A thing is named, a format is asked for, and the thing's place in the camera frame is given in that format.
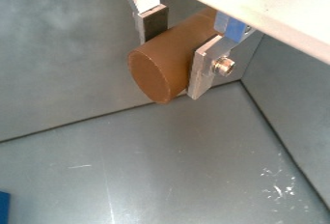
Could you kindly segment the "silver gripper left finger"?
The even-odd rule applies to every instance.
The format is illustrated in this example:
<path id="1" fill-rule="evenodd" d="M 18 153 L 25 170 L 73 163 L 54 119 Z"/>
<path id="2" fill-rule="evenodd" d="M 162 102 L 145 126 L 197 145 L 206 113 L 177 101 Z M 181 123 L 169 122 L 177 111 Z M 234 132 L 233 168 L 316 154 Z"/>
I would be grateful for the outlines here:
<path id="1" fill-rule="evenodd" d="M 129 0 L 141 43 L 168 30 L 168 6 L 161 0 Z"/>

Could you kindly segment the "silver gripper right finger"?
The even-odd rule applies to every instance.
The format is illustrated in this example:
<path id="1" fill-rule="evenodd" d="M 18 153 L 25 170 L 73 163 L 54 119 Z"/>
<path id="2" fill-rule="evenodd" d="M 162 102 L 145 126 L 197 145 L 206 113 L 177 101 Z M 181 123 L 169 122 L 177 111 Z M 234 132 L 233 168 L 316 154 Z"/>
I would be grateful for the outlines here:
<path id="1" fill-rule="evenodd" d="M 241 79 L 248 68 L 249 59 L 234 59 L 232 52 L 256 29 L 222 12 L 217 13 L 214 29 L 220 35 L 212 37 L 194 54 L 188 88 L 192 99 L 205 94 L 216 80 L 228 83 Z"/>

